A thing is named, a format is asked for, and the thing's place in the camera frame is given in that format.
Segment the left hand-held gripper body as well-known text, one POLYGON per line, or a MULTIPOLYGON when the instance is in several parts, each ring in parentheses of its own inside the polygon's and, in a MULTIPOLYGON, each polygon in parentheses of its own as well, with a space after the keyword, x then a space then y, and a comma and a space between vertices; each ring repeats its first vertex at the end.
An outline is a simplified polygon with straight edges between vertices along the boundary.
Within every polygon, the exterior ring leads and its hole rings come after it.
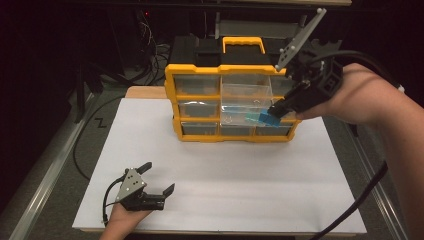
POLYGON ((130 168, 116 196, 116 201, 127 211, 163 210, 165 196, 148 194, 144 191, 147 183, 142 179, 145 168, 130 168))

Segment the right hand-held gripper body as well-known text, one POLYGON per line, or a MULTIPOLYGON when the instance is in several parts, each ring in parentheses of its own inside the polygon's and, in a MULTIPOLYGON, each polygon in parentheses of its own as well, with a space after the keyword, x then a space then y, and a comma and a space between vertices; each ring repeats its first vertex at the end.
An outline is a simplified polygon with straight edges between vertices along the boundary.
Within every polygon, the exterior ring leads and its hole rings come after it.
POLYGON ((333 57, 318 56, 304 46, 326 12, 325 8, 316 10, 316 15, 310 22, 286 47, 280 49, 280 56, 275 65, 278 72, 286 69, 285 76, 295 81, 295 84, 303 80, 312 83, 302 96, 293 101, 298 107, 298 112, 328 101, 342 83, 342 66, 333 57))

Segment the blue binder clip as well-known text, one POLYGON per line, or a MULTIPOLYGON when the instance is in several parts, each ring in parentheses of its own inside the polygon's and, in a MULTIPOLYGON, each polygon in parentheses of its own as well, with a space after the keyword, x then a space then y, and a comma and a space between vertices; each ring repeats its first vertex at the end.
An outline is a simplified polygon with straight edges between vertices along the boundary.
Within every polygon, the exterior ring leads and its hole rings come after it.
POLYGON ((269 114, 266 109, 263 109, 259 114, 258 121, 267 126, 278 127, 281 119, 269 114))

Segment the clear plastic drawer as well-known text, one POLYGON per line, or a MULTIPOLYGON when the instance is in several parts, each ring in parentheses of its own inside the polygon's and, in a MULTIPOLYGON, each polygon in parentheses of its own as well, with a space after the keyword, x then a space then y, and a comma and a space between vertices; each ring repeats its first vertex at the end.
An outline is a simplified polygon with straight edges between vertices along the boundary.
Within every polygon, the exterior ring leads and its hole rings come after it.
POLYGON ((255 133, 258 136, 287 136, 291 130, 292 126, 265 126, 257 127, 255 133))
POLYGON ((274 96, 284 96, 294 85, 294 81, 284 76, 271 76, 271 87, 274 96))
POLYGON ((218 75, 176 75, 175 88, 178 94, 214 95, 218 92, 218 75))
POLYGON ((206 100, 187 100, 178 103, 182 117, 215 117, 218 102, 206 100))
POLYGON ((222 136, 250 136, 254 128, 251 126, 221 125, 220 133, 222 136))
POLYGON ((217 124, 215 122, 182 122, 184 135, 215 135, 217 124))
POLYGON ((222 76, 222 83, 266 86, 269 77, 262 74, 228 74, 222 76))
POLYGON ((270 86, 222 84, 220 122, 222 125, 264 126, 261 122, 249 122, 246 113, 259 113, 271 105, 273 94, 270 86))

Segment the yellow drawer organizer cabinet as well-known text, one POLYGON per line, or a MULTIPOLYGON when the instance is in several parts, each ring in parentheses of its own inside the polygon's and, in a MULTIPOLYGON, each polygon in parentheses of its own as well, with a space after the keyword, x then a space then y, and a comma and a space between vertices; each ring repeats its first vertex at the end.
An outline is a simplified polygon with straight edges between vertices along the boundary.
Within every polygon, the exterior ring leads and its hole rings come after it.
POLYGON ((284 76, 278 72, 275 65, 278 62, 280 49, 287 44, 285 40, 263 39, 261 37, 223 37, 220 39, 199 39, 193 36, 178 36, 172 45, 168 64, 165 68, 165 91, 173 109, 173 128, 181 141, 222 142, 248 141, 256 143, 288 142, 295 136, 299 121, 292 113, 281 119, 279 126, 292 126, 287 136, 222 136, 220 133, 220 101, 222 76, 228 74, 262 74, 284 76), (175 88, 176 75, 218 75, 218 92, 214 95, 178 94, 175 88), (187 100, 217 101, 218 108, 215 117, 182 117, 178 103, 187 100), (182 122, 215 122, 215 135, 184 135, 182 122))

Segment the person's left hand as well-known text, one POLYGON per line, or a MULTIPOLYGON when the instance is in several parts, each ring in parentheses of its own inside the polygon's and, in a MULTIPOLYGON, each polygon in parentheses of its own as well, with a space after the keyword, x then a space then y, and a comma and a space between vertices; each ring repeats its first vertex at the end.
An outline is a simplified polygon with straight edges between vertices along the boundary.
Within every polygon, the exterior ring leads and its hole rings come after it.
POLYGON ((151 211, 127 211, 121 204, 115 204, 105 230, 116 229, 130 234, 149 214, 151 211))

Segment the person's right hand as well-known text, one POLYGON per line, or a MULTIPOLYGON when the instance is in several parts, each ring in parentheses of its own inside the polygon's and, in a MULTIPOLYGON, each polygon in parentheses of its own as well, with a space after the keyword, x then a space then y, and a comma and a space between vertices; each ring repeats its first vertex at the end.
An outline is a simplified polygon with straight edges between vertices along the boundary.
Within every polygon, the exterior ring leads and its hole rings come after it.
POLYGON ((391 85, 370 69, 357 63, 343 68, 343 83, 328 101, 306 111, 298 112, 299 120, 334 116, 348 123, 372 123, 382 103, 379 90, 391 85))

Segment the black stand leg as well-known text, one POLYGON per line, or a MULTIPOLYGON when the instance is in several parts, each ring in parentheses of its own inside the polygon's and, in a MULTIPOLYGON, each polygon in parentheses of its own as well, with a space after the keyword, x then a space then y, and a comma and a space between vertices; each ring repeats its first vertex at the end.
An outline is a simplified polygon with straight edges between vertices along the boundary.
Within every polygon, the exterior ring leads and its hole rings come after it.
POLYGON ((86 93, 85 87, 88 87, 91 93, 100 94, 103 92, 103 85, 100 80, 100 70, 92 62, 84 61, 76 69, 76 123, 80 123, 86 112, 86 93))

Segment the aluminium rail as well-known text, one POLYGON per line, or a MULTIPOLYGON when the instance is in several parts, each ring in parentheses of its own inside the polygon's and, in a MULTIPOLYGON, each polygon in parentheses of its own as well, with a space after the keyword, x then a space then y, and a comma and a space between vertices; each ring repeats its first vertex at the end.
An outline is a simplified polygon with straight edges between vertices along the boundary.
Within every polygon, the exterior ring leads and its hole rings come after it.
POLYGON ((386 160, 377 136, 366 127, 346 124, 345 128, 359 157, 363 176, 367 181, 375 182, 370 196, 375 201, 377 216, 382 218, 390 240, 409 240, 390 174, 382 173, 386 160))
POLYGON ((42 174, 42 179, 37 184, 37 188, 32 194, 30 201, 26 205, 25 210, 21 214, 8 240, 26 240, 28 238, 71 155, 77 138, 80 136, 83 127, 88 121, 88 115, 93 112, 94 105, 98 98, 99 95, 90 93, 87 99, 83 101, 86 110, 82 114, 81 119, 66 120, 63 129, 58 133, 58 136, 62 137, 62 140, 57 145, 57 149, 53 150, 51 146, 48 146, 47 152, 51 152, 51 156, 47 157, 47 159, 51 160, 51 163, 42 174))

